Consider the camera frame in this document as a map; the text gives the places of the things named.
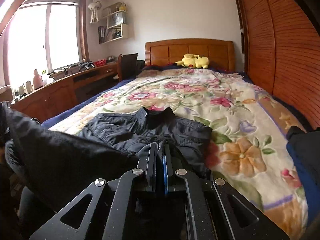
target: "red basket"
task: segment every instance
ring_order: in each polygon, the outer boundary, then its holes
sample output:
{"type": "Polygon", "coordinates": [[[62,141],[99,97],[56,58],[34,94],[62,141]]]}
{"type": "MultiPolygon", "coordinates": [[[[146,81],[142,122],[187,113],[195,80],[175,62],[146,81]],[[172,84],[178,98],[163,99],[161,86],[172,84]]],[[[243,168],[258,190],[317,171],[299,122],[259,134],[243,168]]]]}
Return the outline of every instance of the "red basket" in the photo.
{"type": "Polygon", "coordinates": [[[101,67],[101,66],[105,65],[106,62],[107,62],[106,59],[102,59],[102,60],[98,60],[98,61],[94,62],[94,65],[95,65],[96,67],[101,67]]]}

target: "black metal mount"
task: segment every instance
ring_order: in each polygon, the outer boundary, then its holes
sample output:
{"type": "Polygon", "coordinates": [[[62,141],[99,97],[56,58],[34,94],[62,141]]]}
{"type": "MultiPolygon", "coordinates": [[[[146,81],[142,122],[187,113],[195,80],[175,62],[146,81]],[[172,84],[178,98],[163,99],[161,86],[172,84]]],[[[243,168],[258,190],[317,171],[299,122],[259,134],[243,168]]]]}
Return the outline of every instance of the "black metal mount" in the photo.
{"type": "MultiPolygon", "coordinates": [[[[132,224],[137,199],[166,198],[183,201],[186,226],[179,239],[289,240],[228,182],[200,179],[184,169],[181,161],[170,155],[169,145],[159,157],[156,143],[151,144],[148,158],[141,158],[137,168],[120,179],[95,180],[30,240],[135,239],[132,224]]],[[[170,232],[166,239],[173,239],[170,232]]]]}

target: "jacket collar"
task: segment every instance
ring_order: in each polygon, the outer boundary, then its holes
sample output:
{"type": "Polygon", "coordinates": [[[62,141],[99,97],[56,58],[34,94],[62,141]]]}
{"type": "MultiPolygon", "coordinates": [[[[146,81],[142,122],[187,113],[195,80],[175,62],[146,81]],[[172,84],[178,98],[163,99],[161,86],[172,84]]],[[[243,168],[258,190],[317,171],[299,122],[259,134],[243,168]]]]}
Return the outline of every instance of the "jacket collar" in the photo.
{"type": "Polygon", "coordinates": [[[148,122],[164,122],[176,116],[170,107],[167,107],[163,111],[153,111],[142,107],[136,112],[136,117],[141,124],[144,124],[146,120],[148,122]]]}

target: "black jacket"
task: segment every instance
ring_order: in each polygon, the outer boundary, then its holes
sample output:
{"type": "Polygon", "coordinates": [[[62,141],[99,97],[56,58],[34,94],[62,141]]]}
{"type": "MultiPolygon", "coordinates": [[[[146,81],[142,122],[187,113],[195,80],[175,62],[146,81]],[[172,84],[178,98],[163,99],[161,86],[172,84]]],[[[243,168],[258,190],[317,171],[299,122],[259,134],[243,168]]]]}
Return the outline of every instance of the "black jacket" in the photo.
{"type": "Polygon", "coordinates": [[[133,152],[138,158],[148,156],[140,151],[144,146],[165,141],[176,146],[173,150],[177,155],[182,153],[197,175],[204,177],[208,170],[203,152],[211,132],[212,129],[202,123],[175,116],[170,107],[164,111],[143,107],[135,114],[97,114],[78,136],[133,152]]]}
{"type": "Polygon", "coordinates": [[[3,107],[10,129],[6,160],[28,188],[55,211],[97,178],[119,178],[148,156],[151,142],[158,154],[168,142],[183,167],[205,177],[203,149],[211,128],[164,111],[140,109],[135,114],[98,114],[78,136],[47,130],[29,117],[3,107]]]}

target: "pink bottle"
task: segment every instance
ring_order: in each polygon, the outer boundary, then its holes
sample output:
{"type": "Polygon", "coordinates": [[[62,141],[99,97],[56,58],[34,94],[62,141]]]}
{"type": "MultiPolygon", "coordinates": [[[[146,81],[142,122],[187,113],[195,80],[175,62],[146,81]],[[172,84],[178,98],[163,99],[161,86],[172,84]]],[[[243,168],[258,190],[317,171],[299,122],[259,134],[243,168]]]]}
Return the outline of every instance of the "pink bottle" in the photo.
{"type": "Polygon", "coordinates": [[[34,90],[36,90],[36,89],[38,89],[39,87],[42,87],[42,86],[43,86],[43,81],[42,81],[42,76],[40,76],[40,75],[38,74],[38,70],[37,70],[37,69],[35,69],[35,70],[33,71],[33,74],[35,75],[35,76],[33,77],[33,88],[34,88],[34,90]]]}

